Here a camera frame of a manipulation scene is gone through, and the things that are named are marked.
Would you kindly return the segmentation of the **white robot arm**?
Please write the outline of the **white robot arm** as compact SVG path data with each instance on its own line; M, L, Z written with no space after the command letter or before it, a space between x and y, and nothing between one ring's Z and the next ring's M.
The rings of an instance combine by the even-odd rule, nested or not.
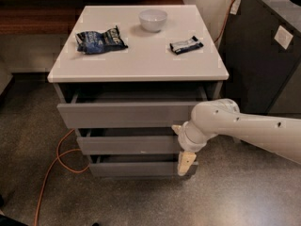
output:
M201 102L191 111L190 120L173 125L182 147L177 171L184 176L199 152L218 135L235 137L301 163L301 120L241 113L231 99Z

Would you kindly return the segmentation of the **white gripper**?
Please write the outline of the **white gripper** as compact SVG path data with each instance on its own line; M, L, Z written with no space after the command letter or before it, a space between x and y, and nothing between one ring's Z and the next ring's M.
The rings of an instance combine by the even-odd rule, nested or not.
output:
M192 122L186 121L183 125L172 125L171 129L178 134L178 141L183 149L178 158L178 174L184 176L197 158L199 152L209 140Z

